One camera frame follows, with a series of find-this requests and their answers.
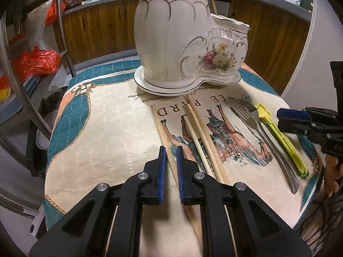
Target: flower painting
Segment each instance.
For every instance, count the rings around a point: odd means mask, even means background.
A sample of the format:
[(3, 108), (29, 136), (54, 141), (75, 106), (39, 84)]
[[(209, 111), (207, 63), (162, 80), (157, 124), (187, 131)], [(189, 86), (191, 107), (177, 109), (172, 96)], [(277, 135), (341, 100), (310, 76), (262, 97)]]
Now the flower painting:
[(234, 67), (237, 63), (234, 53), (226, 53), (225, 50), (227, 44), (220, 43), (218, 48), (215, 44), (212, 44), (212, 50), (206, 48), (206, 54), (204, 56), (198, 56), (200, 59), (197, 68), (200, 69), (219, 69), (226, 72), (229, 68)]

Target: countertop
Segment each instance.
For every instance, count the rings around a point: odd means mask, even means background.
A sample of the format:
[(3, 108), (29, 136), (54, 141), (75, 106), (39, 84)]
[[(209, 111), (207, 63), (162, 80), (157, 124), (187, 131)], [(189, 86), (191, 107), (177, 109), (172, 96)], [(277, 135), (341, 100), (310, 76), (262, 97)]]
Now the countertop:
[[(107, 3), (107, 2), (112, 2), (112, 1), (117, 1), (117, 0), (96, 0), (96, 1), (88, 1), (88, 3), (85, 3), (81, 6), (75, 7), (73, 9), (67, 10), (65, 12), (65, 14), (69, 14), (72, 12), (76, 12), (77, 10), (80, 9), (84, 9), (87, 7), (91, 7), (91, 6), (95, 6), (95, 5), (99, 5), (102, 3)], [(266, 4), (270, 4), (270, 5), (274, 5), (280, 9), (286, 10), (298, 17), (300, 17), (301, 19), (307, 21), (307, 22), (311, 22), (311, 18), (312, 18), (312, 14), (311, 12), (308, 12), (307, 10), (305, 10), (302, 7), (299, 7), (298, 5), (292, 4), (288, 1), (285, 0), (258, 0), (261, 1), (263, 3)]]

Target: white plate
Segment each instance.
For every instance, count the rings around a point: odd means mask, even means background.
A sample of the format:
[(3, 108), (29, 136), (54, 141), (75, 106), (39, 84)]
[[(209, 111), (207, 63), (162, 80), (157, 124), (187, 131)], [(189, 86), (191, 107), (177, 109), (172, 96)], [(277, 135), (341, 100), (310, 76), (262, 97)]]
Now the white plate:
[(183, 87), (183, 88), (177, 88), (177, 89), (168, 89), (168, 88), (161, 88), (158, 86), (155, 86), (148, 82), (144, 77), (144, 68), (143, 66), (140, 66), (136, 69), (134, 73), (134, 80), (139, 88), (141, 88), (144, 91), (147, 91), (148, 93), (155, 94), (158, 96), (163, 97), (176, 97), (176, 96), (182, 96), (188, 93), (191, 93), (196, 88), (198, 88), (202, 83), (208, 82), (212, 85), (229, 85), (229, 84), (235, 84), (238, 83), (241, 80), (241, 74), (237, 71), (236, 73), (232, 74), (232, 77), (230, 80), (219, 80), (219, 79), (210, 79), (208, 77), (198, 77), (191, 85)]

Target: finger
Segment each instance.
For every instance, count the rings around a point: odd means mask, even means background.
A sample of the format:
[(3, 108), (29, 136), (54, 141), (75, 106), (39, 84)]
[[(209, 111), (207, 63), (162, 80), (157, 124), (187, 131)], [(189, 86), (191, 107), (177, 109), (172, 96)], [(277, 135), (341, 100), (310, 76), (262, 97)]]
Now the finger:
[(336, 182), (336, 180), (334, 180), (333, 178), (329, 176), (326, 176), (324, 178), (324, 187), (328, 195), (331, 191), (333, 192), (338, 191), (338, 183)]
[(341, 177), (340, 170), (331, 165), (326, 165), (325, 174), (333, 179), (339, 179)]
[(337, 160), (337, 157), (334, 157), (332, 155), (326, 155), (325, 157), (325, 162), (326, 162), (326, 165), (330, 165), (332, 167), (336, 167), (337, 166), (337, 163), (338, 163), (338, 160)]

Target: white ceramic vase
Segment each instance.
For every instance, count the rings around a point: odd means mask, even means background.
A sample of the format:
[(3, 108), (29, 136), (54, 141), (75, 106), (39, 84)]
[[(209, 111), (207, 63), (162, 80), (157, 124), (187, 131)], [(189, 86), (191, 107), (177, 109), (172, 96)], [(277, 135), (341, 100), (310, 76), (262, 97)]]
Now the white ceramic vase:
[(244, 62), (250, 26), (210, 13), (208, 0), (140, 0), (134, 39), (145, 79), (162, 88), (228, 82)]

